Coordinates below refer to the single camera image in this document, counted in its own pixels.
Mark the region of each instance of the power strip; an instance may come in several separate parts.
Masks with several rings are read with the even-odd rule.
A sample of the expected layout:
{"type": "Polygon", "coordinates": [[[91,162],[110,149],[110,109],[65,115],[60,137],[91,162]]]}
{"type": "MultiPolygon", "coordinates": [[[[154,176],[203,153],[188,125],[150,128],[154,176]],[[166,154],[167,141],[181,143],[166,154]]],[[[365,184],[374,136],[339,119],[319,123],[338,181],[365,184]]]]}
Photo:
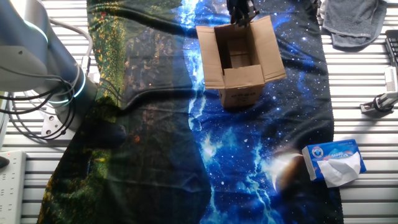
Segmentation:
{"type": "Polygon", "coordinates": [[[24,193],[26,153],[23,151],[0,152],[10,160],[0,169],[0,224],[21,222],[22,194],[24,193]]]}

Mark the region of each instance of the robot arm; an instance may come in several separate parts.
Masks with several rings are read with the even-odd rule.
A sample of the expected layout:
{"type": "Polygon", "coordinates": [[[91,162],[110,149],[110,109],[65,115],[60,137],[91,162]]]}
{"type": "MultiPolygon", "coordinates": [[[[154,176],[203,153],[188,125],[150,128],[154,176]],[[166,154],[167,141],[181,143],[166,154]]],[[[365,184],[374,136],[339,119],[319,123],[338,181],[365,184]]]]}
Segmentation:
{"type": "MultiPolygon", "coordinates": [[[[40,0],[0,1],[0,91],[34,90],[43,94],[56,89],[60,77],[71,83],[75,104],[75,118],[70,129],[76,130],[94,102],[97,86],[86,77],[89,55],[83,57],[82,67],[70,55],[51,28],[47,12],[40,0]]],[[[71,104],[68,89],[49,99],[61,122],[66,120],[71,104]]]]}
{"type": "Polygon", "coordinates": [[[227,0],[226,7],[231,16],[231,23],[246,27],[259,14],[253,0],[227,0]]]}

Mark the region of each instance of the white tissue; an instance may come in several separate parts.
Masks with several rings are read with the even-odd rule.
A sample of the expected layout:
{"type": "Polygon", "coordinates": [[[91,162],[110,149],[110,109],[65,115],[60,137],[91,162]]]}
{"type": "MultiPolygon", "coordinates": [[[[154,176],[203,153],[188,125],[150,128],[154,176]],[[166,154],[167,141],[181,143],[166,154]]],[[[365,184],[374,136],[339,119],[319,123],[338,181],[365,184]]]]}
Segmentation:
{"type": "Polygon", "coordinates": [[[318,161],[326,186],[338,187],[358,178],[361,156],[355,152],[350,157],[318,161]]]}

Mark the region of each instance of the black cable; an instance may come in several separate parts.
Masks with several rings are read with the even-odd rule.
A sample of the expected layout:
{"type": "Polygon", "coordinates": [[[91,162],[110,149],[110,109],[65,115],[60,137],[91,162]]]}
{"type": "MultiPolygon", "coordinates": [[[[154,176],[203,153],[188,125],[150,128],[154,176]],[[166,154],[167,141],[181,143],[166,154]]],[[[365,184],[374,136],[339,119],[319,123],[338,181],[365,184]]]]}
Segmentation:
{"type": "Polygon", "coordinates": [[[37,111],[38,109],[42,108],[50,99],[51,97],[56,93],[56,91],[54,91],[53,93],[49,94],[49,96],[37,107],[29,109],[29,110],[25,110],[25,111],[8,111],[8,110],[2,110],[0,109],[0,112],[2,113],[6,113],[6,114],[14,114],[14,115],[20,115],[20,114],[27,114],[33,111],[37,111]]]}
{"type": "Polygon", "coordinates": [[[123,96],[120,95],[118,89],[116,89],[116,87],[115,87],[110,81],[107,81],[107,80],[104,79],[104,78],[99,78],[99,80],[100,80],[101,82],[106,82],[107,84],[109,84],[109,85],[112,87],[112,89],[114,89],[114,92],[117,93],[118,96],[119,96],[121,99],[123,98],[123,96]]]}
{"type": "Polygon", "coordinates": [[[378,105],[376,100],[378,98],[380,98],[383,94],[377,95],[374,99],[373,99],[373,108],[378,111],[378,112],[382,112],[382,113],[387,113],[390,112],[392,109],[394,109],[394,106],[390,106],[389,108],[385,108],[385,109],[381,109],[378,105]]]}
{"type": "Polygon", "coordinates": [[[60,87],[60,85],[52,90],[46,91],[45,93],[36,95],[36,96],[29,96],[29,97],[17,97],[17,98],[13,98],[13,97],[6,97],[6,96],[0,96],[0,99],[2,100],[11,100],[11,101],[26,101],[26,100],[35,100],[38,98],[41,98],[43,96],[47,96],[48,94],[51,94],[52,92],[55,91],[55,89],[58,89],[60,87]]]}
{"type": "MultiPolygon", "coordinates": [[[[24,122],[21,120],[21,118],[19,117],[18,114],[16,114],[17,119],[18,119],[18,122],[20,122],[20,124],[26,129],[26,131],[27,131],[28,133],[23,132],[23,130],[21,130],[21,129],[16,125],[15,121],[14,121],[12,118],[10,118],[10,120],[11,120],[11,122],[13,123],[13,125],[15,126],[15,128],[16,128],[21,134],[23,134],[24,136],[26,136],[26,137],[28,137],[28,138],[36,138],[36,139],[41,139],[41,140],[46,140],[46,141],[48,141],[48,140],[54,140],[54,139],[57,139],[58,137],[60,137],[61,135],[65,134],[65,131],[66,131],[66,130],[69,128],[69,126],[71,125],[71,123],[72,123],[72,121],[73,121],[73,119],[74,119],[74,117],[75,117],[75,114],[76,114],[76,113],[75,113],[75,112],[76,112],[76,102],[75,102],[74,100],[72,100],[72,105],[73,105],[72,118],[71,118],[70,121],[68,121],[68,119],[69,119],[69,117],[70,117],[70,115],[71,115],[71,112],[72,112],[72,106],[69,106],[67,118],[65,119],[65,121],[68,121],[68,124],[65,126],[65,124],[66,124],[67,122],[63,123],[63,124],[61,125],[61,127],[58,128],[54,133],[49,134],[49,135],[47,135],[47,136],[38,136],[38,135],[34,134],[34,133],[24,124],[24,122]],[[61,133],[60,133],[58,136],[55,136],[54,138],[50,138],[50,139],[49,139],[49,137],[54,136],[55,134],[57,134],[57,133],[60,132],[60,131],[61,131],[61,133]]],[[[16,111],[17,108],[16,108],[16,105],[15,105],[15,102],[13,102],[13,101],[12,101],[12,106],[13,106],[14,111],[16,111]]]]}
{"type": "Polygon", "coordinates": [[[121,103],[125,103],[125,102],[126,102],[126,100],[120,99],[120,98],[117,96],[117,94],[115,94],[115,93],[114,93],[112,90],[110,90],[109,88],[106,88],[106,87],[103,87],[103,86],[99,86],[98,88],[107,90],[108,92],[112,93],[112,95],[113,95],[114,97],[116,97],[116,99],[117,99],[118,101],[120,101],[121,103]]]}

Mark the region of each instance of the box flap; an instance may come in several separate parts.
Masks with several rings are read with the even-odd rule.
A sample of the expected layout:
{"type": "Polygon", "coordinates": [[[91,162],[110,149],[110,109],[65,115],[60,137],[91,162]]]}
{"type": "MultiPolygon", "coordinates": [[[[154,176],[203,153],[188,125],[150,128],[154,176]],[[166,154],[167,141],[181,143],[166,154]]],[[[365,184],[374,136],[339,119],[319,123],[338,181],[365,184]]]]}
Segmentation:
{"type": "Polygon", "coordinates": [[[262,74],[266,82],[286,77],[271,17],[266,16],[250,23],[262,74]]]}
{"type": "Polygon", "coordinates": [[[206,89],[224,88],[223,69],[214,28],[197,26],[206,89]]]}
{"type": "Polygon", "coordinates": [[[260,65],[224,69],[226,88],[250,87],[264,84],[260,65]]]}

